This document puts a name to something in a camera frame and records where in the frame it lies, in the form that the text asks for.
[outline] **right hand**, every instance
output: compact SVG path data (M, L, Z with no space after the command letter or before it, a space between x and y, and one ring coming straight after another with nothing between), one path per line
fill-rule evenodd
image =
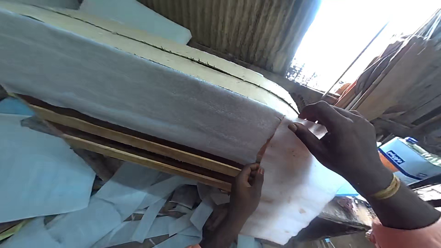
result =
M289 126L321 164L365 194L389 185L392 173L380 161L374 126L359 112L319 101L305 106L299 118L318 121L328 130L318 139L300 123Z

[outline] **corrugated metal sheet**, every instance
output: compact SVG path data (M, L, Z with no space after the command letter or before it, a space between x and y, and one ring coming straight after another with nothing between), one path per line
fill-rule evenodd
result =
M321 0L138 0L188 28L192 41L285 74Z

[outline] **gold bangle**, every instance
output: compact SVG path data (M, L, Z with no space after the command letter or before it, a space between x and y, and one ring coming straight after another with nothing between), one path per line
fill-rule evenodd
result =
M387 188L380 190L377 193L371 195L371 197L374 197L378 200L387 199L393 196L398 191L400 185L401 185L400 179L394 174L390 185Z

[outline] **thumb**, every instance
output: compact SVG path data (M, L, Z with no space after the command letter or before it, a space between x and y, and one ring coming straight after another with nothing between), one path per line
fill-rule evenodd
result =
M254 183L253 183L253 190L258 192L259 195L262 192L262 185L263 185L263 174L265 173L265 169L259 168L259 170L256 173L256 176L254 177Z
M294 124L288 125L288 128L295 133L317 159L321 157L324 151L323 144L307 127L295 122Z

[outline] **wooden slat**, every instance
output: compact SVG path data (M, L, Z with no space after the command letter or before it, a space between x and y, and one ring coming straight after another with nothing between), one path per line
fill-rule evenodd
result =
M225 175L235 177L240 172L240 169L236 167L221 162L217 162L215 160L204 158L195 154L181 151L149 140L141 139L139 137L131 136L125 133L100 127L98 125L94 125L92 123L89 123L87 121L75 117L61 115L52 110L48 110L37 105L29 104L29 106L37 113L39 117L45 120L59 123L61 125L65 125L71 128L76 128L84 132L95 134L107 139L115 140L120 143L141 148L179 161L197 165L202 168L220 172Z
M149 158L138 156L138 155L126 152L126 151L118 150L118 149L115 149L115 148L112 148L112 147L109 147L109 146L106 146L103 144L98 144L98 143L95 143L95 142L92 142L92 141L89 141L86 139L82 139L79 137L75 137L72 135L62 134L61 137L69 145L71 145L73 147L78 147L78 148L94 151L94 152L97 152L97 153L100 153L100 154L103 154L106 156L110 156L112 158L117 158L117 159L121 159L124 161L137 163L137 164L144 165L149 168L156 169L156 170L159 170L159 171L162 171L165 173L170 173L170 174L194 179L194 180L197 180L197 181L204 183L206 185L221 188L226 191L231 190L230 183L223 182L218 179L207 177L207 176L197 174L197 173L194 173L191 171L187 171L187 170L184 170L181 168L176 168L174 166L167 165L165 163L161 163L161 162L149 159Z

